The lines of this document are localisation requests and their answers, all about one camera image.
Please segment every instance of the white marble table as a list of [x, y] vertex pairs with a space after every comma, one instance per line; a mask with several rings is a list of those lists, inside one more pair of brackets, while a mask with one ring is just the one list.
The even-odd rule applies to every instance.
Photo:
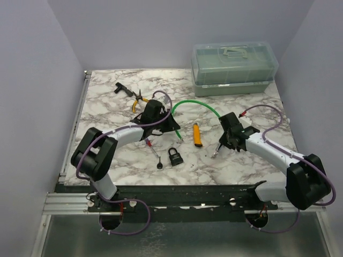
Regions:
[[[131, 107], [134, 97], [127, 97], [121, 91], [115, 94], [115, 83], [120, 82], [142, 96], [151, 98], [155, 90], [167, 92], [173, 103], [181, 100], [199, 100], [209, 104], [220, 115], [229, 112], [239, 114], [255, 104], [270, 104], [284, 111], [275, 83], [264, 93], [248, 95], [228, 95], [195, 98], [190, 70], [108, 70], [93, 71], [81, 112], [79, 126], [72, 142], [70, 156], [88, 128], [113, 129], [126, 124], [135, 116]], [[261, 131], [272, 126], [279, 119], [268, 108], [256, 108], [247, 116], [253, 126]], [[174, 114], [181, 126], [184, 143], [180, 143], [175, 132], [161, 137], [150, 136], [154, 149], [161, 155], [163, 169], [158, 170], [157, 158], [144, 142], [136, 142], [117, 149], [109, 174], [117, 185], [213, 185], [213, 184], [253, 184], [261, 180], [281, 181], [284, 175], [258, 156], [223, 148], [216, 159], [211, 159], [222, 128], [218, 118], [207, 108], [197, 104], [182, 104]], [[203, 148], [193, 145], [193, 123], [200, 127]], [[296, 150], [288, 122], [270, 132], [268, 137], [279, 144]], [[184, 163], [172, 167], [167, 150], [175, 147], [181, 153]], [[84, 185], [84, 180], [75, 176], [75, 168], [68, 163], [65, 185]]]

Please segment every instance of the green cable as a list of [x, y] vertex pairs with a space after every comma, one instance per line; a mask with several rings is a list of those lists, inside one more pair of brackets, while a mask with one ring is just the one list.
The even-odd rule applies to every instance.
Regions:
[[[202, 106], [205, 106], [205, 107], [209, 108], [211, 111], [214, 112], [214, 114], [215, 114], [218, 118], [220, 118], [219, 113], [217, 113], [211, 106], [207, 105], [206, 103], [203, 103], [203, 102], [200, 102], [200, 101], [196, 101], [196, 100], [184, 100], [184, 101], [181, 101], [181, 102], [177, 103], [177, 104], [173, 107], [173, 109], [172, 109], [172, 111], [171, 111], [171, 114], [174, 114], [174, 111], [175, 111], [176, 107], [178, 107], [178, 106], [179, 106], [180, 104], [182, 104], [182, 103], [198, 103], [198, 104], [201, 104]], [[180, 135], [180, 133], [178, 132], [178, 130], [176, 130], [175, 133], [176, 133], [176, 135], [178, 136], [178, 138], [180, 138], [181, 140], [183, 140], [183, 139], [182, 139], [182, 136]]]

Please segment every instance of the gray wall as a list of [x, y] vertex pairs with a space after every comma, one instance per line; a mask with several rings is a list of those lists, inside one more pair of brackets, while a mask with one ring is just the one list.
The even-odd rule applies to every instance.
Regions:
[[46, 0], [0, 3], [0, 249], [29, 256], [84, 73]]
[[196, 43], [267, 40], [282, 56], [313, 0], [48, 0], [85, 69], [190, 67]]
[[277, 74], [299, 150], [319, 155], [337, 188], [337, 200], [329, 207], [337, 242], [343, 242], [342, 14], [342, 0], [316, 0], [282, 57]]

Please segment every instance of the pliers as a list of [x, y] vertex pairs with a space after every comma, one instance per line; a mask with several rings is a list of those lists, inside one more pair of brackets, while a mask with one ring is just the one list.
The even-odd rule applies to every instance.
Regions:
[[138, 95], [137, 95], [135, 92], [133, 92], [133, 94], [135, 95], [136, 100], [135, 100], [135, 102], [133, 103], [132, 112], [135, 114], [135, 113], [136, 113], [136, 105], [137, 105], [138, 101], [139, 101], [139, 100], [142, 100], [142, 101], [144, 101], [144, 102], [147, 103], [147, 102], [149, 102], [149, 100], [142, 97], [142, 95], [141, 95], [141, 93], [140, 93], [140, 90], [139, 90], [139, 94], [138, 94]]

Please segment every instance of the padlock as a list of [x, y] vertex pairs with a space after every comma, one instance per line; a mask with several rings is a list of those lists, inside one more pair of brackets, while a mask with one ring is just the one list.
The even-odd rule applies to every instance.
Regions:
[[176, 166], [178, 164], [183, 163], [183, 159], [182, 159], [180, 153], [174, 147], [172, 147], [168, 150], [168, 154], [169, 154], [169, 159], [170, 159], [172, 166]]

